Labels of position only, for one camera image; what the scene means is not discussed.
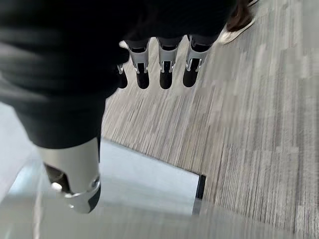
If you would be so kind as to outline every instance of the prosthetic hand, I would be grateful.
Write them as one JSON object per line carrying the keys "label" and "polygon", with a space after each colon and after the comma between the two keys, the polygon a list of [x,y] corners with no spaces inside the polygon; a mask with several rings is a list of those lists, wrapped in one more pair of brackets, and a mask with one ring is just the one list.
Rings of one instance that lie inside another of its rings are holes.
{"label": "prosthetic hand", "polygon": [[127,85],[122,64],[129,53],[144,89],[148,43],[157,37],[160,85],[167,89],[179,42],[189,35],[183,81],[190,87],[235,3],[0,0],[0,101],[14,107],[51,187],[69,207],[89,213],[99,201],[105,99]]}

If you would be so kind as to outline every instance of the floor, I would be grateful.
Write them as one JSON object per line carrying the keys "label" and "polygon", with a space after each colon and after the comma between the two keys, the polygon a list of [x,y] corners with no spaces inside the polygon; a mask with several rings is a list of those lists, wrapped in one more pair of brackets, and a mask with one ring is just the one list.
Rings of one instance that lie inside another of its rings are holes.
{"label": "floor", "polygon": [[215,44],[192,88],[159,84],[150,44],[147,90],[131,62],[107,100],[103,136],[207,176],[204,199],[260,222],[319,238],[319,1],[260,0],[255,24]]}

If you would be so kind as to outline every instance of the black sleeve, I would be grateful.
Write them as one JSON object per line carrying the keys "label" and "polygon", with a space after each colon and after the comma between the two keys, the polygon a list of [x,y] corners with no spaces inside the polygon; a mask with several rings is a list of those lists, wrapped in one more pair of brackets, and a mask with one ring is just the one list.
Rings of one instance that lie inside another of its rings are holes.
{"label": "black sleeve", "polygon": [[0,0],[0,101],[46,148],[100,135],[123,39],[216,35],[235,0]]}

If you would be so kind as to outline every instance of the prosthetic arm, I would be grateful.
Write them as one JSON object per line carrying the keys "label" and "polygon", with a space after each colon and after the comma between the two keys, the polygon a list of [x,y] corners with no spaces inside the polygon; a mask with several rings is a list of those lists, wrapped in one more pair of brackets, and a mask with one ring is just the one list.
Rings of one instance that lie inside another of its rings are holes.
{"label": "prosthetic arm", "polygon": [[192,86],[235,0],[104,4],[0,0],[0,101],[14,108],[37,146],[51,187],[80,213],[99,201],[105,99],[127,85],[129,53],[139,87],[147,88],[149,38],[158,37],[160,85],[167,89],[181,37],[190,35],[184,84]]}

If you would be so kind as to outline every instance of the white shoe sole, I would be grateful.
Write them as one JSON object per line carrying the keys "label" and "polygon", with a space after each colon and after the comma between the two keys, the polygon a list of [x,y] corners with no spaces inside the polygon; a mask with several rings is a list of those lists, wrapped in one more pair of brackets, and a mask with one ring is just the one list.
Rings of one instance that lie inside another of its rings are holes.
{"label": "white shoe sole", "polygon": [[226,39],[223,39],[223,34],[229,34],[228,31],[226,32],[223,32],[222,35],[220,36],[218,42],[223,44],[223,45],[226,45],[230,42],[232,42],[233,40],[235,40],[241,33],[243,33],[245,30],[247,30],[250,26],[252,26],[255,22],[255,19],[253,18],[251,20],[251,22],[245,26],[243,29],[240,29],[238,31],[234,31],[234,32],[231,32],[231,35],[229,35],[229,37],[227,37]]}

